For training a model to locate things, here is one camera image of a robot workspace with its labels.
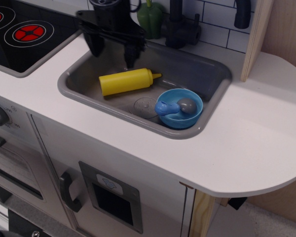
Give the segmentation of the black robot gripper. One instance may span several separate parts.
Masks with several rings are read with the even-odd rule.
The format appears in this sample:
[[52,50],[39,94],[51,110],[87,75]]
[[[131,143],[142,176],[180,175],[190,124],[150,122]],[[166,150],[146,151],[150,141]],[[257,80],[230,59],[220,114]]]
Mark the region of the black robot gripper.
[[95,57],[99,57],[105,47],[105,40],[124,45],[124,60],[128,69],[134,68],[140,52],[146,46],[145,32],[135,23],[129,13],[114,15],[111,12],[97,13],[80,10],[76,13],[79,27],[85,41]]

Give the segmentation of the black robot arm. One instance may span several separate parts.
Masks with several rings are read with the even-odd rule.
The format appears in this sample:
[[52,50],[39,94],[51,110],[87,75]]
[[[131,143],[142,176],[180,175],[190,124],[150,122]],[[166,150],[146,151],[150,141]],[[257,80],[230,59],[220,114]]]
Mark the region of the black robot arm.
[[119,43],[124,46],[126,67],[133,68],[146,47],[145,30],[131,18],[131,13],[140,9],[141,1],[134,10],[128,0],[91,0],[90,3],[93,9],[77,11],[76,17],[91,53],[99,57],[105,40]]

